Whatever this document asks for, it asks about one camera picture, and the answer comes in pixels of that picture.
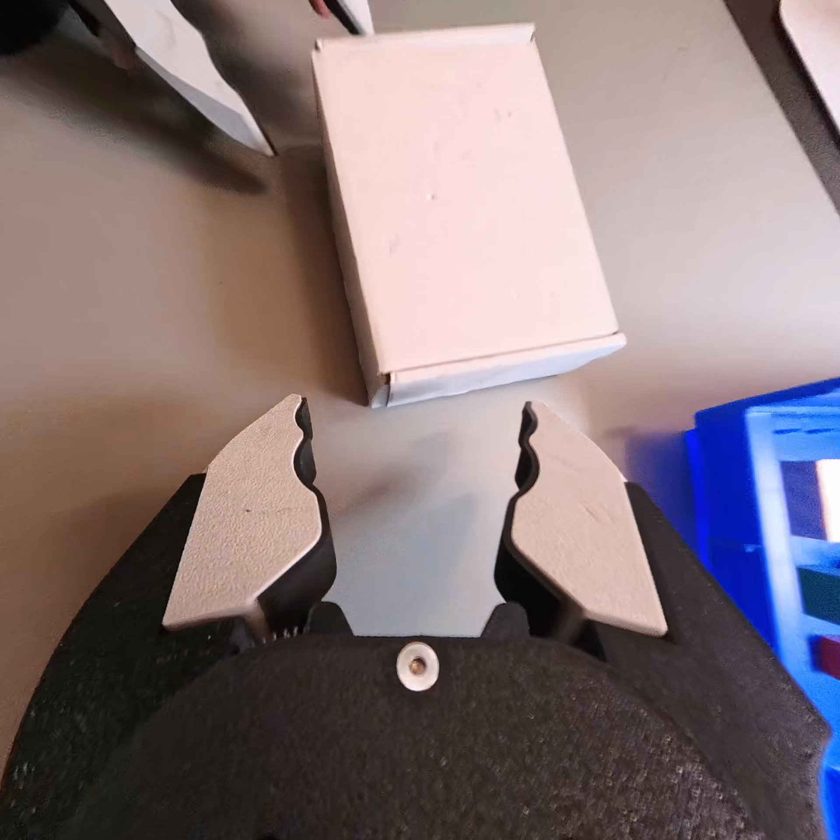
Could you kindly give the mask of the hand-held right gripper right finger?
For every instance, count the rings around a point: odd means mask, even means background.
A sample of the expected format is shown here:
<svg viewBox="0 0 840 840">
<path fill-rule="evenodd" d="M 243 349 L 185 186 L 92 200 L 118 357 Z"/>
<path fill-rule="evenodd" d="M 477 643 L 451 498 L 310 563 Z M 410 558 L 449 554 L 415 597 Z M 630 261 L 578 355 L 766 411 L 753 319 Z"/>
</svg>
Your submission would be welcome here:
<svg viewBox="0 0 840 840">
<path fill-rule="evenodd" d="M 669 631 L 627 481 L 582 431 L 526 402 L 495 583 L 530 634 L 575 641 L 585 624 L 663 638 Z"/>
</svg>

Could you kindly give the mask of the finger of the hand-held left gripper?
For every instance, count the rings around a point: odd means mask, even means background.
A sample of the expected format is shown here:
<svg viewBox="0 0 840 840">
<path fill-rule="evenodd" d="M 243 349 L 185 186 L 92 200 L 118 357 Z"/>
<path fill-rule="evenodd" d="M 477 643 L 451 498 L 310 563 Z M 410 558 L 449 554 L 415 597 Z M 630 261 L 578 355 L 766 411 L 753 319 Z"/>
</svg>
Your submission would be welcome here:
<svg viewBox="0 0 840 840">
<path fill-rule="evenodd" d="M 231 139 L 275 151 L 241 95 L 216 68 L 200 31 L 172 1 L 107 1 L 142 62 Z"/>
<path fill-rule="evenodd" d="M 351 35 L 374 36 L 375 28 L 368 1 L 327 1 L 327 9 Z"/>
</svg>

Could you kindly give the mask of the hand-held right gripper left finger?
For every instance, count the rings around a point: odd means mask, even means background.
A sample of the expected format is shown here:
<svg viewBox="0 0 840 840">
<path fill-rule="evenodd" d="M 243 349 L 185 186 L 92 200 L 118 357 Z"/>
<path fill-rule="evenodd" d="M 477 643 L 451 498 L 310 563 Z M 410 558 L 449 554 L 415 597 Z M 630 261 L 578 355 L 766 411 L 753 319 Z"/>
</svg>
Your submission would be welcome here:
<svg viewBox="0 0 840 840">
<path fill-rule="evenodd" d="M 312 438 L 308 401 L 293 393 L 213 458 L 163 628 L 241 620 L 259 642 L 306 631 L 337 574 Z"/>
</svg>

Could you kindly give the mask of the blue plastic bin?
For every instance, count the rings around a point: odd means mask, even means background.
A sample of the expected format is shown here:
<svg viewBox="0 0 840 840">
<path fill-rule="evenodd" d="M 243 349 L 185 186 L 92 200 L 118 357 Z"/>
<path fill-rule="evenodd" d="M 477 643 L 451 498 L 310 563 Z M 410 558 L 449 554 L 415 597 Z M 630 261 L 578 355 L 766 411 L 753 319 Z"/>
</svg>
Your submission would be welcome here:
<svg viewBox="0 0 840 840">
<path fill-rule="evenodd" d="M 839 569 L 824 540 L 815 462 L 839 459 L 837 378 L 695 415 L 686 432 L 701 562 L 831 728 L 820 763 L 826 834 L 839 837 L 839 679 L 815 672 L 808 638 L 839 624 L 802 612 L 797 567 Z"/>
</svg>

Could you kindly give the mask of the white cardboard mailer box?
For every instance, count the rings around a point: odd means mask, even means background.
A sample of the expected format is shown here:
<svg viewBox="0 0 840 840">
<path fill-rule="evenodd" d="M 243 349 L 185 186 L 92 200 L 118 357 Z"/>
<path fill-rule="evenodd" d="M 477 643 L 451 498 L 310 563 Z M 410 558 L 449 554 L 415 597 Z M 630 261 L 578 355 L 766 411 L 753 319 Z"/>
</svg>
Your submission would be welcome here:
<svg viewBox="0 0 840 840">
<path fill-rule="evenodd" d="M 626 344 L 533 23 L 323 38 L 311 68 L 371 407 Z"/>
</svg>

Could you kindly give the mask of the green wooden cube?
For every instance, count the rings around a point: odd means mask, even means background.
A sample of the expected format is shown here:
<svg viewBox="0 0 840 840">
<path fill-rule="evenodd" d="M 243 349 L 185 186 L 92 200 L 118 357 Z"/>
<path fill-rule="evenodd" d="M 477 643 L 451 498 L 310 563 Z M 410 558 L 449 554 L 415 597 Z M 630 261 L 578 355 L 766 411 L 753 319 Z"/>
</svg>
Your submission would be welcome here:
<svg viewBox="0 0 840 840">
<path fill-rule="evenodd" d="M 818 620 L 839 624 L 839 569 L 821 565 L 798 566 L 802 612 Z"/>
</svg>

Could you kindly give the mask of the plain wooden cube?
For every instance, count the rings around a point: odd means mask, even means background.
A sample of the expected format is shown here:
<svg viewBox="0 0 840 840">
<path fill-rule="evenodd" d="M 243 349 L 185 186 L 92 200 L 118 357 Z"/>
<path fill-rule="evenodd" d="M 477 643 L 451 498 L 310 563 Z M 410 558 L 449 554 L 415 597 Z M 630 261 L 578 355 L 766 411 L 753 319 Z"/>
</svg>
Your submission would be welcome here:
<svg viewBox="0 0 840 840">
<path fill-rule="evenodd" d="M 839 459 L 817 460 L 815 476 L 824 540 L 839 543 Z"/>
</svg>

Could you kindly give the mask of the white document stand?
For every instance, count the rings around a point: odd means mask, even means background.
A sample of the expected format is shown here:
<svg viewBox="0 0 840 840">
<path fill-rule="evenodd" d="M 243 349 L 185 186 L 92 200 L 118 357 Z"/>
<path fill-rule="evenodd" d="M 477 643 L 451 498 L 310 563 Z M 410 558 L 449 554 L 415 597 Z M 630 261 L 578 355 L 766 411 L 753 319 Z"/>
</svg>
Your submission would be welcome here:
<svg viewBox="0 0 840 840">
<path fill-rule="evenodd" d="M 834 128 L 839 129 L 839 2 L 780 1 L 780 20 Z"/>
</svg>

